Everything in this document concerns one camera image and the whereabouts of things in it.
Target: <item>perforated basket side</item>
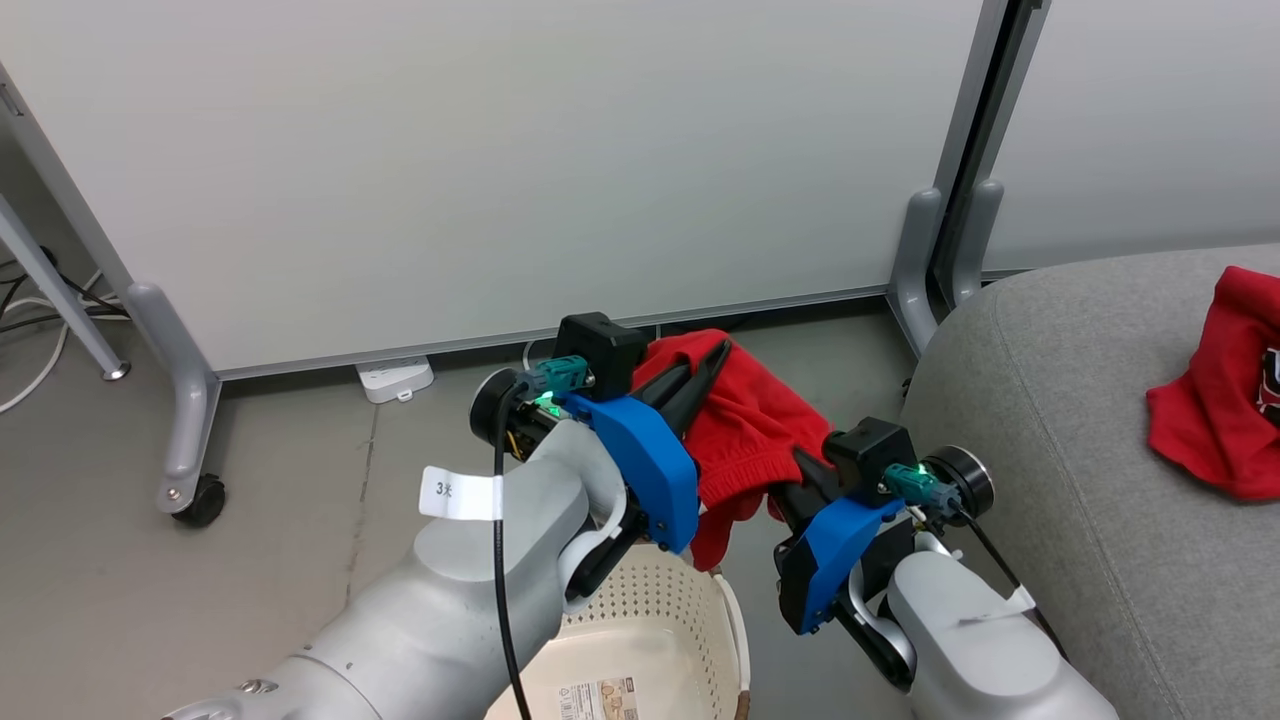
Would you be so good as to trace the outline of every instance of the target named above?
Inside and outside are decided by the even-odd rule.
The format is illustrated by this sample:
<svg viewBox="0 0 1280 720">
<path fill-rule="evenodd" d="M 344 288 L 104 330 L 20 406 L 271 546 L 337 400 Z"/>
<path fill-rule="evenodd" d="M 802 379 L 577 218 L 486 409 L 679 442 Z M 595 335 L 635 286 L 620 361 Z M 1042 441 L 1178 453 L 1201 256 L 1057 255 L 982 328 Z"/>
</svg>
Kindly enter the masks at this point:
<svg viewBox="0 0 1280 720">
<path fill-rule="evenodd" d="M 737 647 L 724 593 L 714 578 L 654 546 L 636 546 L 591 602 L 564 618 L 563 626 L 620 621 L 671 632 L 691 664 L 701 669 L 698 684 L 709 717 L 733 717 L 740 691 Z"/>
</svg>

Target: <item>sofa seam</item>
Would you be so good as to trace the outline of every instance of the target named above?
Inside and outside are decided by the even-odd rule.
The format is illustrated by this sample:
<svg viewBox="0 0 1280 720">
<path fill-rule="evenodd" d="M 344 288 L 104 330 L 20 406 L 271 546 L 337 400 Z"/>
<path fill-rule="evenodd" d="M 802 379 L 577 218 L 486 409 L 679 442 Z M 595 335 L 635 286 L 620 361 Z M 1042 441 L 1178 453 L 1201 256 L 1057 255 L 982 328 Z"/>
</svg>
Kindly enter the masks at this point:
<svg viewBox="0 0 1280 720">
<path fill-rule="evenodd" d="M 1134 607 L 1133 601 L 1129 598 L 1129 593 L 1125 592 L 1124 589 L 1123 580 L 1120 578 L 1120 574 L 1116 571 L 1111 556 L 1107 553 L 1106 548 L 1102 547 L 1098 529 L 1093 524 L 1093 518 L 1089 515 L 1089 503 L 1083 497 L 1078 483 L 1071 477 L 1071 473 L 1068 470 L 1062 448 L 1059 445 L 1057 438 L 1048 429 L 1048 425 L 1044 421 L 1044 413 L 1036 402 L 1034 396 L 1029 392 L 1027 379 L 1023 375 L 1023 368 L 1018 361 L 1018 359 L 1015 357 L 1015 355 L 1012 354 L 1012 351 L 1010 350 L 1009 340 L 1005 337 L 1005 329 L 1001 325 L 1000 301 L 1001 296 L 1004 295 L 1002 290 L 1004 288 L 998 288 L 996 292 L 992 293 L 993 297 L 989 311 L 989 319 L 992 327 L 996 331 L 996 337 L 1000 341 L 1001 351 L 1005 354 L 1005 357 L 1009 359 L 1009 365 L 1012 369 L 1014 379 L 1018 382 L 1018 387 L 1021 391 L 1023 397 L 1027 400 L 1027 404 L 1030 406 L 1032 413 L 1036 416 L 1037 433 L 1048 443 L 1048 447 L 1053 454 L 1055 465 L 1057 466 L 1059 473 L 1061 473 L 1062 478 L 1066 480 L 1066 486 L 1071 491 L 1071 496 L 1075 500 L 1076 505 L 1075 511 L 1079 515 L 1082 524 L 1088 529 L 1089 547 L 1093 551 L 1094 557 L 1103 568 L 1103 578 L 1107 582 L 1107 588 L 1111 591 L 1112 597 L 1120 601 L 1126 624 L 1129 625 L 1130 632 L 1139 639 L 1138 647 L 1140 650 L 1140 653 L 1143 657 L 1146 657 L 1147 662 L 1149 664 L 1149 666 L 1147 667 L 1148 676 L 1156 682 L 1156 687 L 1160 689 L 1161 700 L 1164 700 L 1165 706 L 1171 712 L 1187 717 L 1188 712 L 1185 702 L 1183 701 L 1181 694 L 1172 685 L 1172 683 L 1169 682 L 1169 678 L 1166 676 L 1167 671 L 1165 670 L 1164 664 L 1160 661 L 1158 655 L 1152 647 L 1151 635 L 1147 632 L 1146 626 L 1143 625 L 1142 620 L 1138 618 L 1137 609 Z"/>
</svg>

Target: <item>logo on red garment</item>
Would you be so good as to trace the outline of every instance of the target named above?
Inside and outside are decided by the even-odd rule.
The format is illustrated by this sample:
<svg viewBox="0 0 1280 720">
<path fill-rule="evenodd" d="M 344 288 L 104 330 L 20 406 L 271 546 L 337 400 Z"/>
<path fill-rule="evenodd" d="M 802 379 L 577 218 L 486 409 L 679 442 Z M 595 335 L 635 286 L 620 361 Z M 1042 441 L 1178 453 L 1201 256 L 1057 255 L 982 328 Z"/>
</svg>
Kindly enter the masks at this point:
<svg viewBox="0 0 1280 720">
<path fill-rule="evenodd" d="M 1262 355 L 1262 383 L 1258 386 L 1258 411 L 1280 428 L 1280 350 Z"/>
</svg>

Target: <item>gray floor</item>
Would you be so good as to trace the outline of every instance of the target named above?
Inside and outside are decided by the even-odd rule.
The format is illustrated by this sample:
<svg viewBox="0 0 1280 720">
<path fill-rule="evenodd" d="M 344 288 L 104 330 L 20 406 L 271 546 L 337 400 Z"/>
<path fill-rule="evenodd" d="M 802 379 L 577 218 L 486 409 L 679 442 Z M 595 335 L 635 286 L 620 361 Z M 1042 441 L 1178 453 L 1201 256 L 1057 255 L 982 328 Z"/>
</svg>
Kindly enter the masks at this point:
<svg viewBox="0 0 1280 720">
<path fill-rule="evenodd" d="M 92 260 L 3 135 L 0 170 L 0 195 L 87 278 Z M 184 530 L 152 509 L 168 379 L 128 324 L 100 327 L 129 377 L 104 383 L 72 340 L 40 389 L 0 415 L 5 717 L 160 717 L 269 670 L 407 550 L 424 465 L 490 462 L 465 413 L 492 364 L 445 364 L 413 401 L 376 407 L 349 370 L 230 386 L 206 461 L 229 502 L 212 527 Z M 56 334 L 0 336 L 0 400 L 38 373 Z M 883 309 L 736 334 L 836 425 L 897 416 L 913 363 Z M 842 630 L 786 628 L 771 560 L 785 534 L 760 515 L 735 530 L 723 564 L 751 641 L 753 717 L 909 717 Z"/>
</svg>

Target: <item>robotic arm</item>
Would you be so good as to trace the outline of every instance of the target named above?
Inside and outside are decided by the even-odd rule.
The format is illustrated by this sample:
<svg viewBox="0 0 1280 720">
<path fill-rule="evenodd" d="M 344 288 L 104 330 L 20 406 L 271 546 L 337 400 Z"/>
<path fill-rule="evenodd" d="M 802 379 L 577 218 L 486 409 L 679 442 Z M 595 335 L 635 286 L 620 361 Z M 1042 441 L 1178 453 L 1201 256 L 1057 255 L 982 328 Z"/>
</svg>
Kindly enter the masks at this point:
<svg viewBox="0 0 1280 720">
<path fill-rule="evenodd" d="M 524 460 L 499 483 L 484 479 L 500 488 L 521 667 L 637 539 L 678 553 L 696 530 L 698 470 L 681 437 L 730 345 L 696 373 L 676 365 L 631 392 L 645 346 L 643 334 L 604 315 L 571 315 L 553 360 L 532 373 L 495 373 L 476 393 L 472 432 Z M 518 386 L 524 392 L 508 392 Z M 506 418 L 503 428 L 497 418 Z M 828 438 L 823 455 L 829 465 L 797 456 L 805 482 L 771 491 L 792 529 L 774 564 L 780 609 L 796 633 L 840 620 L 881 673 L 910 692 L 922 719 L 1116 716 L 1023 616 L 1025 607 L 987 587 L 929 532 L 989 509 L 989 478 L 977 460 L 943 448 L 918 462 L 906 430 L 874 419 Z M 429 468 L 422 507 L 461 505 L 477 480 Z M 923 523 L 904 521 L 908 505 L 923 507 L 915 510 Z M 489 523 L 445 514 L 275 670 L 165 720 L 484 717 L 508 687 L 492 547 Z M 868 601 L 882 591 L 874 614 Z"/>
</svg>

